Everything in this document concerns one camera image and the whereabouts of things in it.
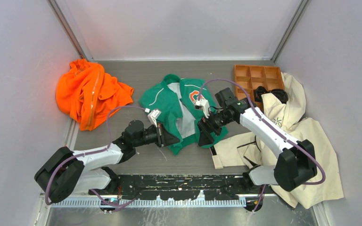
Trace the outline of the green varsity jacket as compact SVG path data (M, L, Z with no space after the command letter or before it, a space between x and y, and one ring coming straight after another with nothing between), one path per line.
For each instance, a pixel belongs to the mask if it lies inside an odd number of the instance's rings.
M204 117L204 112L195 108L195 102L206 99L210 106L215 105L206 86L199 91L204 83L202 79L180 78L175 74L168 74L160 83L147 89L139 99L141 107L160 110L158 122L180 140L167 147L175 155L186 146L199 141L197 123Z

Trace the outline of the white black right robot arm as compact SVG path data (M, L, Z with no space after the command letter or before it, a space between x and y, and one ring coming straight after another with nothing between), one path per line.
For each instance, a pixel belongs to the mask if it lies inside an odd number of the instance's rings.
M201 96L195 101L195 108L203 111L204 116L197 123L200 138L199 146L214 142L214 136L221 134L222 128L231 122L253 132L272 151L277 158L272 166L254 166L244 174L244 190L255 193L261 185L278 185L286 191L298 186L311 185L309 180L321 173L323 168L315 159L314 146L309 140L299 141L290 136L269 120L250 98L238 99L229 89L215 94L220 109L213 113L208 100Z

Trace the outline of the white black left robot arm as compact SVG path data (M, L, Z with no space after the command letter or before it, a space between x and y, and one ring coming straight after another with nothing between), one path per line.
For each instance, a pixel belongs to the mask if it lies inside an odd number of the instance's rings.
M179 141L161 123L145 128L142 121L133 120L121 136L107 146L85 151L72 151L67 146L59 148L36 172L34 180L45 192L48 205L84 190L114 194L119 187L118 176L108 165L129 160L139 146L164 147Z

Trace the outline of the orange jacket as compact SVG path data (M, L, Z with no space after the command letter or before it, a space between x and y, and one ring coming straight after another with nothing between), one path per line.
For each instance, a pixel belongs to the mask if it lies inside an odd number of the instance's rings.
M96 129L117 107L133 103L134 89L105 72L101 64L77 59L69 66L58 81L56 103L81 131Z

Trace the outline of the black coiled item in tray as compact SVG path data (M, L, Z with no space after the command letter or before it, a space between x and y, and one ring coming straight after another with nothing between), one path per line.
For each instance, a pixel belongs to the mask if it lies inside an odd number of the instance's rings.
M283 89L272 89L267 90L263 86L259 86L257 89L254 90L254 100L256 102L263 102L262 95L271 93L273 94L281 103L286 104L289 100L288 94Z

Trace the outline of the orange compartment tray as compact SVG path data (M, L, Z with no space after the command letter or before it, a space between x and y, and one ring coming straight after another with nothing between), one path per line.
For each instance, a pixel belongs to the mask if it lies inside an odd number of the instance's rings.
M234 81L240 85L235 86L234 93L238 99L246 97L244 91L249 94L250 99L263 110L263 104L255 101L255 91L258 87L264 87L266 90L284 89L281 71L275 66L257 66L257 65L234 65Z

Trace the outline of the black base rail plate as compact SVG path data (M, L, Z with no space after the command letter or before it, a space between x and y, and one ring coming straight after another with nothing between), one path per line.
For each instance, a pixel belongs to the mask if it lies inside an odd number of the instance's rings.
M243 195L258 197L261 188L242 175L123 174L118 176L116 188L97 192L101 196L119 195L126 200L160 198L164 201L196 200L202 193L206 201L223 201L236 200Z

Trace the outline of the aluminium slotted rail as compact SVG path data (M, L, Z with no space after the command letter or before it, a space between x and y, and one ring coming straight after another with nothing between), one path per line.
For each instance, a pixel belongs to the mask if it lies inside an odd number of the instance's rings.
M99 198L67 198L62 202L52 204L55 208L93 208L106 207ZM206 201L203 197L195 200L179 200L172 198L168 200L135 200L127 206L128 208L192 208L192 207L246 207L245 199L238 200L212 200Z

